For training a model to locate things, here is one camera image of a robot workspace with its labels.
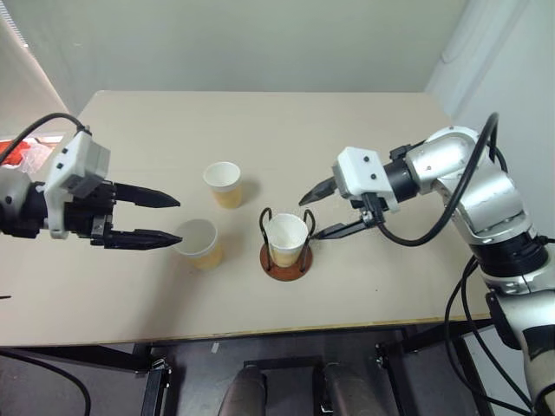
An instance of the wooden base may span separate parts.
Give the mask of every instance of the wooden base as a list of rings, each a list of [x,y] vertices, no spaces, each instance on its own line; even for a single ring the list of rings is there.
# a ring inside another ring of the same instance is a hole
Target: wooden base
[[[266,249],[266,244],[262,244],[262,248],[260,249],[260,265],[269,277],[273,277],[281,282],[291,282],[303,277],[310,270],[310,266],[312,265],[312,250],[310,249],[310,246],[307,250],[304,272],[301,272],[301,262],[303,261],[302,253],[298,257],[297,261],[289,267],[278,267],[276,264],[271,262],[271,268],[266,270],[265,266],[268,264],[268,250]]]

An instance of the beige table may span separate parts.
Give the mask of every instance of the beige table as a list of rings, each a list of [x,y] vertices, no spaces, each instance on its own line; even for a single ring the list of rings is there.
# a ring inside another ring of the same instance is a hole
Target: beige table
[[[301,213],[297,201],[330,176],[345,146],[390,149],[427,138],[449,123],[425,94],[251,94],[100,92],[80,116],[111,150],[108,179],[160,189],[179,208],[119,203],[117,230],[174,230],[210,218],[225,261],[198,272],[173,249],[104,250],[71,235],[55,241],[0,239],[3,267],[0,345],[36,346],[192,339],[313,328],[442,319],[470,251],[449,225],[420,248],[395,245],[378,231],[312,244],[314,264],[281,283],[260,268],[258,215]],[[245,202],[216,206],[203,169],[227,159],[244,173]],[[310,207],[322,229],[357,219],[338,196]],[[440,216],[436,195],[387,214],[391,230],[417,237]],[[469,285],[472,311],[487,312],[486,287]],[[462,315],[458,303],[453,315]]]

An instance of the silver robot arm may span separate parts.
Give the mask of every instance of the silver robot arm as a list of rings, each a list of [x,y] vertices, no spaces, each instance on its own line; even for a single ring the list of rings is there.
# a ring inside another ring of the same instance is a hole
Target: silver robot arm
[[[473,150],[477,133],[450,127],[407,152],[419,193],[447,202]],[[555,387],[555,269],[513,181],[483,157],[453,216],[492,291],[486,297],[501,338],[524,355],[532,403]],[[555,392],[543,398],[555,411]]]
[[[390,154],[392,162],[385,166],[374,151],[346,148],[332,168],[333,178],[313,188],[300,205],[325,198],[337,189],[361,210],[361,219],[333,225],[315,238],[346,237],[374,226],[384,232],[382,212],[398,211],[399,203],[418,193],[438,192],[447,205],[457,192],[478,138],[469,128],[447,127],[416,146],[395,149]],[[485,152],[476,163],[452,220],[490,289],[486,300],[501,339],[510,348],[523,351],[532,403],[539,414],[555,413],[552,255],[545,248],[545,238],[533,228],[513,181]],[[402,240],[394,237],[390,236],[394,241]],[[403,241],[404,245],[420,245]]]

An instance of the paper cup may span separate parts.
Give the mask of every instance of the paper cup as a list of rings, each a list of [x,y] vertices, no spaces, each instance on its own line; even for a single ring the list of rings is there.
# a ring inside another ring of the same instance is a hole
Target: paper cup
[[[270,256],[277,267],[294,264],[309,235],[306,223],[293,214],[277,214],[264,226],[270,245]]]
[[[179,253],[197,269],[209,270],[222,260],[223,251],[218,240],[218,229],[207,219],[192,219],[175,232],[183,241],[174,245]]]
[[[237,208],[241,205],[241,170],[232,162],[217,162],[208,166],[203,179],[212,188],[218,203],[224,208]]]

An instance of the white wall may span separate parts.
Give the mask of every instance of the white wall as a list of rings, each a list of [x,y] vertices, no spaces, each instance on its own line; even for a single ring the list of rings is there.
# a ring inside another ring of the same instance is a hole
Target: white wall
[[[499,147],[510,175],[538,230],[554,236],[554,2],[478,0],[471,6],[479,12],[469,22],[461,21],[466,25],[460,28],[462,39],[453,39],[459,45],[457,59],[438,63],[428,90],[457,124],[480,129],[492,111],[499,112]],[[483,336],[527,391],[522,354],[505,347],[493,329]],[[467,345],[486,391],[522,406],[472,337]],[[494,411],[498,416],[513,415],[497,406]]]
[[[0,140],[10,140],[28,124],[65,111],[48,79],[0,17]],[[56,130],[56,123],[48,129]]]
[[[499,147],[539,231],[555,235],[555,67],[552,0],[532,0],[455,121],[499,112]]]
[[[73,112],[100,89],[422,91],[466,0],[4,0]]]

